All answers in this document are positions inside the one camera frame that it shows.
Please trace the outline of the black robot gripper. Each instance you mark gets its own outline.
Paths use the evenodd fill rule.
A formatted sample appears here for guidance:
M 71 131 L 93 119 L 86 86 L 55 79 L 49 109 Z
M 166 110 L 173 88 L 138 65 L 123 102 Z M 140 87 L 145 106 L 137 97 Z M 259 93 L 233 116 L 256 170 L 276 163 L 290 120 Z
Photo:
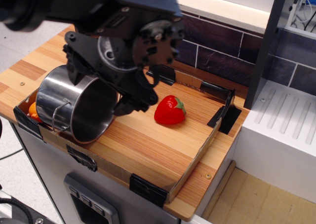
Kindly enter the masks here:
M 115 116 L 146 112 L 158 102 L 157 66 L 173 62 L 184 36 L 177 0 L 46 2 L 46 20 L 71 23 L 79 31 L 66 32 L 63 46 L 73 85 L 85 75 L 98 76 L 121 95 L 113 109 Z M 153 71 L 153 83 L 142 72 L 146 66 Z

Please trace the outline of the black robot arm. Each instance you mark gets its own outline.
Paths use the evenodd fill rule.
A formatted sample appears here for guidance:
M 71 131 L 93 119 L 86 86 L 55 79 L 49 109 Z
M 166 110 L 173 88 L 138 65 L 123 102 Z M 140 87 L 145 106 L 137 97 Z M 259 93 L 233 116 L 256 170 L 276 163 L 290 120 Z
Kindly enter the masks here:
M 177 0 L 0 0 L 0 20 L 12 31 L 73 24 L 64 46 L 70 81 L 99 77 L 121 95 L 116 116 L 158 102 L 158 67 L 178 56 L 182 19 Z

